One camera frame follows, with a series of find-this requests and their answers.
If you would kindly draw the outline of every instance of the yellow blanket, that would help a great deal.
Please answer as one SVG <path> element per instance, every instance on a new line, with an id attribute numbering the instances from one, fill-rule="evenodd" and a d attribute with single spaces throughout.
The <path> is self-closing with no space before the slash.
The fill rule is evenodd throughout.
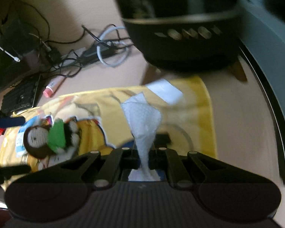
<path id="1" fill-rule="evenodd" d="M 148 103 L 161 111 L 163 119 L 158 133 L 167 132 L 171 138 L 169 148 L 179 155 L 198 151 L 216 158 L 216 142 L 211 100 L 199 77 L 171 81 L 183 92 L 176 105 L 168 105 L 145 86 L 108 88 L 60 96 L 42 107 L 22 114 L 29 120 L 51 114 L 55 119 L 76 116 L 81 128 L 79 155 L 91 150 L 109 154 L 113 148 L 133 140 L 120 104 L 140 92 Z M 24 155 L 16 157 L 15 139 L 19 128 L 9 128 L 0 150 L 0 166 L 27 163 L 37 170 L 37 159 Z"/>

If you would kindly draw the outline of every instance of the white paper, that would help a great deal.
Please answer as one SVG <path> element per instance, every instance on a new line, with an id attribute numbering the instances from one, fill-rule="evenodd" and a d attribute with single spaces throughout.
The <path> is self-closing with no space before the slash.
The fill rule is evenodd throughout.
<path id="1" fill-rule="evenodd" d="M 176 104 L 183 96 L 183 93 L 180 90 L 165 79 L 154 81 L 147 84 L 146 87 L 169 105 Z"/>

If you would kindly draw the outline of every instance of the black keyboard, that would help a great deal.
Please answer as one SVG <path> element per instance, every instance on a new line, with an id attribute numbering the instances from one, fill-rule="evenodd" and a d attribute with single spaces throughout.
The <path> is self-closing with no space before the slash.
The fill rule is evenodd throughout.
<path id="1" fill-rule="evenodd" d="M 11 115 L 35 107 L 40 94 L 40 80 L 41 75 L 25 78 L 3 97 L 1 111 Z"/>

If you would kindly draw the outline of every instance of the black cable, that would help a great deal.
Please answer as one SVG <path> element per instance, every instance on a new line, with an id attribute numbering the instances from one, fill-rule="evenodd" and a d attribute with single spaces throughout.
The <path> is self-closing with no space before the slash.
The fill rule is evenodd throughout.
<path id="1" fill-rule="evenodd" d="M 111 26 L 116 27 L 116 25 L 114 25 L 114 24 L 108 24 L 108 25 L 100 32 L 99 37 L 100 37 L 101 34 L 103 34 L 103 33 L 104 33 L 109 27 L 111 27 Z M 119 31 L 118 31 L 118 29 L 116 29 L 115 31 L 116 31 L 116 33 L 117 33 L 118 42 L 120 42 L 120 41 L 121 41 L 121 38 L 120 38 Z"/>
<path id="2" fill-rule="evenodd" d="M 66 77 L 66 78 L 73 78 L 73 77 L 75 77 L 76 75 L 78 75 L 79 72 L 82 70 L 82 67 L 81 67 L 81 66 L 77 66 L 77 67 L 79 67 L 79 69 L 78 69 L 78 71 L 77 71 L 76 73 L 74 73 L 74 74 L 71 74 L 71 75 L 69 75 L 69 74 L 67 74 L 67 75 L 65 75 L 65 74 L 54 74 L 54 75 L 51 76 L 51 78 L 53 78 L 53 77 L 55 77 L 55 76 L 62 76 L 62 77 Z"/>
<path id="3" fill-rule="evenodd" d="M 41 36 L 40 36 L 40 32 L 39 32 L 39 30 L 38 30 L 38 28 L 37 27 L 35 27 L 33 24 L 31 24 L 31 23 L 28 23 L 28 22 L 22 22 L 23 24 L 25 24 L 25 25 L 28 25 L 28 26 L 30 26 L 31 28 L 33 28 L 33 29 L 35 29 L 36 30 L 36 32 L 38 33 L 38 37 L 39 37 L 39 39 L 41 38 Z"/>
<path id="4" fill-rule="evenodd" d="M 50 34 L 51 34 L 51 28 L 50 28 L 50 25 L 49 25 L 48 20 L 42 15 L 42 13 L 41 13 L 35 6 L 33 6 L 33 5 L 31 5 L 31 4 L 27 3 L 27 2 L 24 2 L 24 1 L 22 1 L 22 0 L 18 0 L 18 1 L 21 2 L 21 3 L 23 3 L 23 4 L 26 5 L 26 6 L 29 6 L 29 7 L 33 8 L 33 9 L 40 15 L 40 17 L 46 22 L 46 24 L 47 24 L 47 26 L 48 26 L 47 40 L 49 40 L 49 36 L 50 36 Z"/>
<path id="5" fill-rule="evenodd" d="M 105 41 L 100 40 L 97 36 L 95 36 L 95 34 L 93 34 L 93 33 L 92 33 L 89 29 L 87 29 L 84 25 L 82 25 L 81 27 L 82 27 L 85 31 L 87 31 L 87 33 L 88 33 L 89 35 L 91 35 L 92 38 L 95 39 L 95 42 L 98 42 L 99 44 L 102 44 L 103 46 L 105 46 L 105 47 L 107 47 L 107 48 L 112 48 L 112 49 L 124 49 L 124 48 L 130 47 L 130 46 L 133 45 L 133 44 L 131 44 L 131 45 L 125 45 L 125 46 L 123 46 L 123 47 L 117 47 L 117 46 L 115 46 L 114 44 L 113 44 L 113 45 L 108 45 L 107 43 L 105 43 L 105 41 L 106 41 L 106 42 L 112 42 L 112 41 L 115 41 L 115 40 L 112 40 L 112 39 L 107 39 L 107 40 L 105 40 Z"/>
<path id="6" fill-rule="evenodd" d="M 65 61 L 68 61 L 68 60 L 71 60 L 71 61 L 74 61 L 74 62 L 71 63 L 71 64 L 69 64 L 69 65 L 67 65 L 67 66 L 63 66 L 64 62 L 65 62 Z M 79 59 L 73 58 L 73 57 L 66 57 L 66 58 L 64 58 L 64 59 L 62 60 L 61 63 L 58 64 L 58 69 L 66 68 L 66 67 L 72 66 L 72 65 L 74 65 L 75 63 L 80 63 L 80 62 L 79 62 Z"/>
<path id="7" fill-rule="evenodd" d="M 61 44 L 61 45 L 70 45 L 70 44 L 75 44 L 79 42 L 81 39 L 83 39 L 85 36 L 85 30 L 83 31 L 83 34 L 80 36 L 79 39 L 71 42 L 60 42 L 60 41 L 54 41 L 54 40 L 46 40 L 45 43 L 55 43 L 55 44 Z"/>
<path id="8" fill-rule="evenodd" d="M 73 50 L 73 52 L 74 52 L 74 55 L 78 58 L 79 56 L 78 56 L 78 54 Z"/>

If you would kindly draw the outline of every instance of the screw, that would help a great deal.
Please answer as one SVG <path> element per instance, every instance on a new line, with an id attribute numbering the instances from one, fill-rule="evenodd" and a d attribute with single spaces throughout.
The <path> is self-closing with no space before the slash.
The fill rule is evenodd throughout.
<path id="1" fill-rule="evenodd" d="M 94 182 L 95 187 L 104 188 L 107 187 L 110 183 L 105 179 L 98 179 Z"/>
<path id="2" fill-rule="evenodd" d="M 177 183 L 177 186 L 180 188 L 191 188 L 192 187 L 192 182 L 190 182 L 189 180 L 180 180 Z"/>

